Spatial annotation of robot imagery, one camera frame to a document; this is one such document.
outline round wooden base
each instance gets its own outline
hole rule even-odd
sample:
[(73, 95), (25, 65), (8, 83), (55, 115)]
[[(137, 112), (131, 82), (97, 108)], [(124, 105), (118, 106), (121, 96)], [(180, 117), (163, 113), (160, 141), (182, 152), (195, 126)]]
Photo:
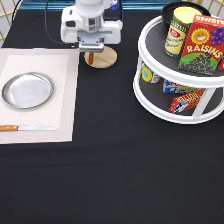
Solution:
[(117, 60), (117, 53), (114, 49), (104, 46), (102, 53), (85, 53), (85, 61), (94, 68), (107, 68), (113, 65)]

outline white paper mat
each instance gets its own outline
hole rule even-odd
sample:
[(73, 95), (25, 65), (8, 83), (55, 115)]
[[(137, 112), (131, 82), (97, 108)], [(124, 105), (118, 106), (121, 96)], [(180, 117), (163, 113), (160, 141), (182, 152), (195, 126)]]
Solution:
[(79, 51), (75, 49), (0, 49), (0, 88), (12, 77), (41, 72), (54, 82), (43, 105), (15, 109), (0, 99), (0, 125), (47, 125), (57, 131), (0, 132), (0, 144), (71, 141), (75, 111)]

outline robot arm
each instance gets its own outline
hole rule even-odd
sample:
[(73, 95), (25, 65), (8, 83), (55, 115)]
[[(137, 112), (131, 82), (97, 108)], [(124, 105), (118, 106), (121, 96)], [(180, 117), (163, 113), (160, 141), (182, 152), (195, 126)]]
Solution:
[(123, 22), (103, 19), (105, 9), (116, 4), (117, 0), (76, 0), (74, 6), (63, 10), (62, 41), (79, 42), (82, 52), (102, 52), (104, 44), (120, 43)]

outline orange handle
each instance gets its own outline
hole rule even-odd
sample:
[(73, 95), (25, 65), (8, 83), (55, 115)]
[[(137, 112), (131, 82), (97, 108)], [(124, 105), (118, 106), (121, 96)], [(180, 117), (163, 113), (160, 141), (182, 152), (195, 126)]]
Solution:
[(88, 60), (89, 65), (93, 63), (93, 60), (94, 60), (94, 53), (89, 53), (89, 60)]
[(16, 125), (0, 125), (0, 131), (18, 131), (18, 127)]

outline knife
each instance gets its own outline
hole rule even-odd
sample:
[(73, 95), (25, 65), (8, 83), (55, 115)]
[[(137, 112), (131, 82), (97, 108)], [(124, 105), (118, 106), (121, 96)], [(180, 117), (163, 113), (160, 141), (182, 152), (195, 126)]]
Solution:
[(0, 131), (56, 131), (52, 126), (0, 125)]

